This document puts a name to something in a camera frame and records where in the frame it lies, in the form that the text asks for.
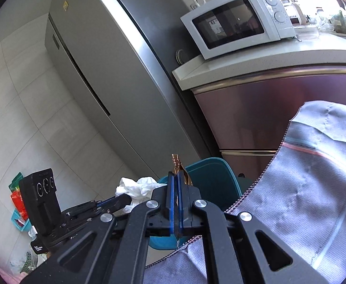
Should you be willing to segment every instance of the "floor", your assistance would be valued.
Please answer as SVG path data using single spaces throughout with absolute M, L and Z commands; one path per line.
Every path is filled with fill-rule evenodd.
M 0 267 L 6 270 L 30 242 L 10 221 L 8 185 L 18 172 L 52 168 L 62 210 L 113 196 L 121 177 L 138 178 L 64 86 L 44 46 L 46 21 L 45 14 L 0 42 Z

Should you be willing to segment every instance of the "kitchen counter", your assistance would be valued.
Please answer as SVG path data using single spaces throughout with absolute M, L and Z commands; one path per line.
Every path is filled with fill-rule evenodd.
M 318 39 L 284 39 L 205 60 L 193 58 L 173 71 L 182 90 L 219 80 L 276 68 L 346 64 L 346 39 L 320 33 Z

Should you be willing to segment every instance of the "metal screw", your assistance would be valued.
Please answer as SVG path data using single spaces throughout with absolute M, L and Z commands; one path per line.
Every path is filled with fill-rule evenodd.
M 249 212 L 242 212 L 240 214 L 240 219 L 242 219 L 243 221 L 251 221 L 252 220 L 252 215 Z
M 102 222 L 110 222 L 112 220 L 112 214 L 110 214 L 110 213 L 103 213 L 100 216 L 100 220 Z
M 156 208 L 159 205 L 159 202 L 151 200 L 147 202 L 147 207 L 148 208 Z
M 196 200 L 194 202 L 195 206 L 199 207 L 199 208 L 203 208 L 206 207 L 207 202 L 205 200 Z

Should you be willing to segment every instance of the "plastic bag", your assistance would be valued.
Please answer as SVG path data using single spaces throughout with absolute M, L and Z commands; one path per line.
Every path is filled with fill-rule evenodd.
M 341 10 L 330 19 L 334 26 L 335 32 L 346 34 L 346 18 Z
M 18 275 L 22 272 L 30 273 L 38 266 L 38 255 L 33 252 L 30 246 L 23 257 L 12 259 L 9 264 L 13 275 Z
M 37 267 L 39 267 L 42 263 L 44 263 L 47 260 L 47 254 L 39 254 L 37 256 Z
M 142 177 L 137 182 L 123 177 L 115 191 L 115 196 L 125 193 L 132 198 L 131 205 L 127 205 L 122 209 L 123 212 L 128 213 L 140 203 L 150 200 L 153 190 L 163 186 L 166 185 L 158 184 L 152 177 Z
M 316 15 L 315 17 L 311 17 L 309 23 L 316 25 L 321 32 L 334 31 L 334 26 L 330 23 L 330 18 L 325 16 Z

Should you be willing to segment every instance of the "microwave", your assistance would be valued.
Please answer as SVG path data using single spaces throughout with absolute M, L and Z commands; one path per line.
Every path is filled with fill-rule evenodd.
M 296 36 L 280 0 L 211 0 L 181 21 L 205 59 Z

